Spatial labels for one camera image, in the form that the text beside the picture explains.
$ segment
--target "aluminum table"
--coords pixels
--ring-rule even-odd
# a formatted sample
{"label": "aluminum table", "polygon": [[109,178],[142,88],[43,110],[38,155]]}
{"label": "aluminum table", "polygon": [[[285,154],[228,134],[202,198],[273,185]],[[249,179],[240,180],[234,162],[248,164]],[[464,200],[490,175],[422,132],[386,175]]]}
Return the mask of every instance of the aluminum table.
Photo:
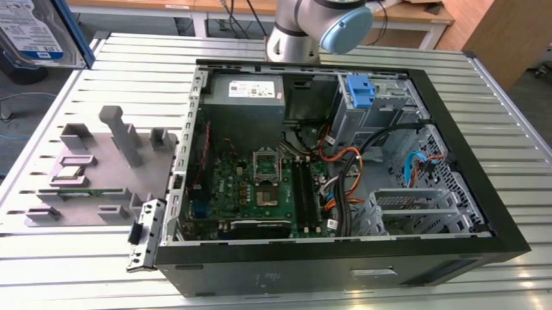
{"label": "aluminum table", "polygon": [[161,272],[126,272],[129,227],[30,228],[25,212],[62,149],[66,123],[109,132],[98,119],[121,105],[140,132],[180,135],[197,58],[264,59],[256,40],[112,34],[91,43],[98,61],[75,71],[0,187],[3,309],[552,309],[552,152],[478,59],[460,52],[361,47],[323,62],[427,70],[533,252],[438,287],[185,298]]}

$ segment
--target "motherboard chip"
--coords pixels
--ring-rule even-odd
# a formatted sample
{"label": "motherboard chip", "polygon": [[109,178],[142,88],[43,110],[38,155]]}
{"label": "motherboard chip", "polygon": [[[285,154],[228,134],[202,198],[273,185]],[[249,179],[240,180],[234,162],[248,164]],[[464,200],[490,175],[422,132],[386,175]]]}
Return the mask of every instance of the motherboard chip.
{"label": "motherboard chip", "polygon": [[260,207],[276,207],[279,205],[279,187],[260,186],[257,189],[257,205]]}

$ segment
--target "ram slot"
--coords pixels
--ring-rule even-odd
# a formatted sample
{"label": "ram slot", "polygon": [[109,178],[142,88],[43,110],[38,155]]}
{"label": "ram slot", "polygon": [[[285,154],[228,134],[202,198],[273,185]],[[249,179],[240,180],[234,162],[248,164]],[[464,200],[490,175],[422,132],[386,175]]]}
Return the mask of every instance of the ram slot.
{"label": "ram slot", "polygon": [[292,167],[293,199],[296,201],[296,223],[300,230],[309,227],[308,209],[304,199],[304,182],[301,179],[301,164],[293,163]]}
{"label": "ram slot", "polygon": [[317,203],[315,196],[313,175],[311,174],[309,163],[301,163],[301,184],[304,186],[304,206],[308,226],[315,229],[319,226]]}

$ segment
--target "hard drive label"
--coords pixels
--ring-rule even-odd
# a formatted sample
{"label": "hard drive label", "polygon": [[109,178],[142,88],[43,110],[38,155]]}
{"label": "hard drive label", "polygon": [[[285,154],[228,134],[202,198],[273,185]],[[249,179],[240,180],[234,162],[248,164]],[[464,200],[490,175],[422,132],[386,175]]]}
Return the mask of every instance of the hard drive label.
{"label": "hard drive label", "polygon": [[34,16],[31,0],[0,0],[0,27],[14,46],[31,58],[61,59],[63,49],[47,25]]}

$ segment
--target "power supply label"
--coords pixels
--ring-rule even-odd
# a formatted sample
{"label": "power supply label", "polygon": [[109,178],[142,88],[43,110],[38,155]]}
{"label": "power supply label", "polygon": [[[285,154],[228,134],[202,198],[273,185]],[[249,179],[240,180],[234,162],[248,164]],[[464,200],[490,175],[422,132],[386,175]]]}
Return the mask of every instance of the power supply label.
{"label": "power supply label", "polygon": [[275,82],[232,81],[228,96],[243,98],[275,98]]}

